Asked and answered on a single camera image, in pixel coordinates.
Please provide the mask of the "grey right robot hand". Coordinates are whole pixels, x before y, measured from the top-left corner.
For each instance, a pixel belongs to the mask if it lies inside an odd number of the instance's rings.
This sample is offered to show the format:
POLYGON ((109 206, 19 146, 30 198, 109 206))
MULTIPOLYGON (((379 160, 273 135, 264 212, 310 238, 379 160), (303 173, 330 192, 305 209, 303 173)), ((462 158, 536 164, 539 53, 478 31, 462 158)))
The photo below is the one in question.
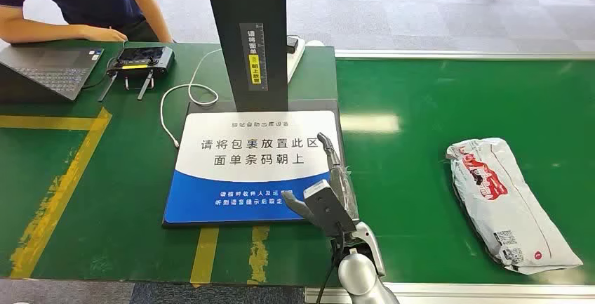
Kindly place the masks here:
POLYGON ((331 139, 322 132, 317 134, 317 139, 326 153, 330 177, 306 188, 302 201, 288 190, 281 195, 291 211, 320 227, 326 236, 354 232, 359 221, 359 210, 350 174, 331 139))

